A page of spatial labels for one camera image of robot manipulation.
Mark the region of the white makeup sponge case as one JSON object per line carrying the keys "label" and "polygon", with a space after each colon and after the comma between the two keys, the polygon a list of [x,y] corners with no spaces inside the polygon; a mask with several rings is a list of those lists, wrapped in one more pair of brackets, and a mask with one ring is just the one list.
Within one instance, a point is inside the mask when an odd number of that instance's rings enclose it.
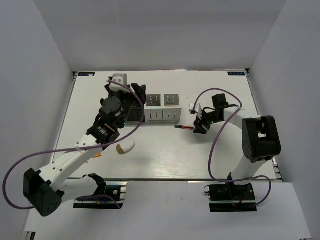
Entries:
{"label": "white makeup sponge case", "polygon": [[116,151],[119,155],[125,155],[133,150],[136,142],[132,139],[123,140],[116,145]]}

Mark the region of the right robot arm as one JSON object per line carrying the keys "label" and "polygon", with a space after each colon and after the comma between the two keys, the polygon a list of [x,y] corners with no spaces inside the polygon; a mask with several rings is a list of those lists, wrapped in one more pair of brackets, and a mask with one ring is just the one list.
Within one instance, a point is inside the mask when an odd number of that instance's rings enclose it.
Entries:
{"label": "right robot arm", "polygon": [[[207,134],[211,125],[223,123],[217,133],[210,153],[208,171],[210,177],[220,183],[230,183],[225,188],[226,195],[236,200],[244,193],[244,185],[256,178],[257,171],[268,161],[281,153],[281,142],[276,120],[271,115],[261,116],[242,108],[239,105],[227,102],[225,94],[212,97],[213,108],[206,112],[197,102],[189,105],[189,112],[196,115],[193,122],[195,134]],[[211,159],[218,138],[227,124],[232,124],[241,130],[243,156],[237,167],[229,174],[227,180],[218,180],[211,173]]]}

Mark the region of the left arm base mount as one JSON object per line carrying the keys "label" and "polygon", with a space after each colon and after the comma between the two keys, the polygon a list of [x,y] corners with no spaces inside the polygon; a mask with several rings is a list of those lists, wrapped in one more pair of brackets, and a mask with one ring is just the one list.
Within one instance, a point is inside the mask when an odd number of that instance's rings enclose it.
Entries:
{"label": "left arm base mount", "polygon": [[120,210],[125,202],[127,182],[107,181],[106,186],[93,197],[73,202],[74,209]]}

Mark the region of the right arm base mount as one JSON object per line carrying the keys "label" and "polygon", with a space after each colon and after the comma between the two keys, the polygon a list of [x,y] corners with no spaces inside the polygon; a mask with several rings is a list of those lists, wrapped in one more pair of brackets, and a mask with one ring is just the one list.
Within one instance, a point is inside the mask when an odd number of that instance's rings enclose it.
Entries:
{"label": "right arm base mount", "polygon": [[251,183],[246,185],[211,184],[206,185],[203,190],[209,197],[211,213],[257,211],[256,197]]}

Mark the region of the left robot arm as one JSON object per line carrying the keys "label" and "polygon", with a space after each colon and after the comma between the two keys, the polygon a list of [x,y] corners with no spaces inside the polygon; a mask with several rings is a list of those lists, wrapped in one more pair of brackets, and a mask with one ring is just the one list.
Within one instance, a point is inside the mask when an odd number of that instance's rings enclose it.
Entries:
{"label": "left robot arm", "polygon": [[132,107],[145,105],[147,87],[110,81],[105,88],[108,97],[100,101],[93,125],[75,147],[61,149],[62,155],[54,162],[38,170],[30,168],[23,175],[23,195],[42,217],[51,215],[69,200],[105,197],[105,180],[97,174],[80,179],[69,177],[95,155],[126,139],[119,130],[125,127]]}

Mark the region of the red lip gloss tube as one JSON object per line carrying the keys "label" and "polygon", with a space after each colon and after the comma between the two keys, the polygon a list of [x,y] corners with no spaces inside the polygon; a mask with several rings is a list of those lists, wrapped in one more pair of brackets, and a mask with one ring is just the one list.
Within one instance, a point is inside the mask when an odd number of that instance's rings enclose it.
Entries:
{"label": "red lip gloss tube", "polygon": [[185,130],[193,130],[194,129],[193,126],[186,126],[186,125],[179,125],[179,124],[175,124],[174,127],[177,129],[185,129]]}

